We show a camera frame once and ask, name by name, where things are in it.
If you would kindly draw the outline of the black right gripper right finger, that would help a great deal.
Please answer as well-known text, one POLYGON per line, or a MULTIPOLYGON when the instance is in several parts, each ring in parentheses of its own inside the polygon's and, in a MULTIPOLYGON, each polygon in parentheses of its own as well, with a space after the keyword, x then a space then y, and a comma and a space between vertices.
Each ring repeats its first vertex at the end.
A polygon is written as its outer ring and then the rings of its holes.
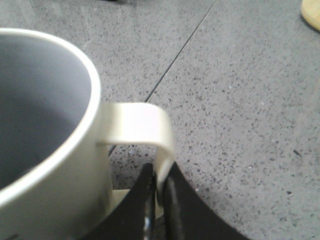
POLYGON ((245 240, 197 195, 176 163, 163 188, 167 240, 245 240))

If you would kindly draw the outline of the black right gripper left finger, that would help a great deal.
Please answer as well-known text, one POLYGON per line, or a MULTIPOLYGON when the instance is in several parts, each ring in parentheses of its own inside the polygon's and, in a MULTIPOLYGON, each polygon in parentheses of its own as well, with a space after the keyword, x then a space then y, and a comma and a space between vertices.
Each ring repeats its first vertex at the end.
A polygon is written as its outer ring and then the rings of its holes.
POLYGON ((150 240, 155 223, 153 165, 143 165, 128 194, 84 240, 150 240))

